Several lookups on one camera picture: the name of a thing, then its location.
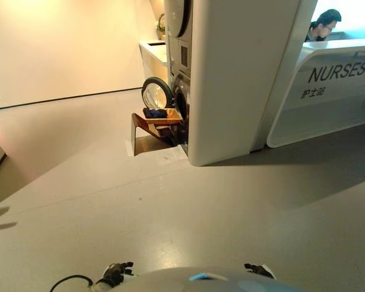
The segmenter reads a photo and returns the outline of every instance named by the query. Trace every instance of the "floor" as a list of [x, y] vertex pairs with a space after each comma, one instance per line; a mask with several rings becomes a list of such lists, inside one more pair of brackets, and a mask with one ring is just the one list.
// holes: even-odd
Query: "floor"
[[307, 291], [365, 291], [365, 125], [193, 167], [143, 133], [133, 157], [142, 107], [135, 90], [0, 110], [0, 291], [128, 260], [265, 263]]

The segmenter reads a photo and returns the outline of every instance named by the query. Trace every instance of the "nurses' station counter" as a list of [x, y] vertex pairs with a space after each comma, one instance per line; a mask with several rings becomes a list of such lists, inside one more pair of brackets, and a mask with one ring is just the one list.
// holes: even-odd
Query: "nurses' station counter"
[[365, 40], [304, 43], [269, 132], [279, 147], [365, 123]]

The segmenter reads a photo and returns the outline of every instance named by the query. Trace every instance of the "dark clothing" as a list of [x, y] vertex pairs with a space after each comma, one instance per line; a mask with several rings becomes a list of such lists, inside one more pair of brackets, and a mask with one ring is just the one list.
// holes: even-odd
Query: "dark clothing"
[[317, 37], [317, 38], [313, 38], [313, 35], [311, 33], [311, 28], [315, 28], [316, 27], [316, 22], [313, 21], [311, 24], [310, 24], [310, 28], [308, 29], [308, 33], [307, 33], [307, 36], [305, 37], [305, 40], [304, 42], [307, 42], [307, 41], [325, 41], [326, 38], [321, 38], [321, 37]]

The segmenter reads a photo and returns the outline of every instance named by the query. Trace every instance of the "beige wall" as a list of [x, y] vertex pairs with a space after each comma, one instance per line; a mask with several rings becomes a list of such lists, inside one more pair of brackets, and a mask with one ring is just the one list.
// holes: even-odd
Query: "beige wall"
[[0, 0], [0, 107], [142, 86], [149, 0]]

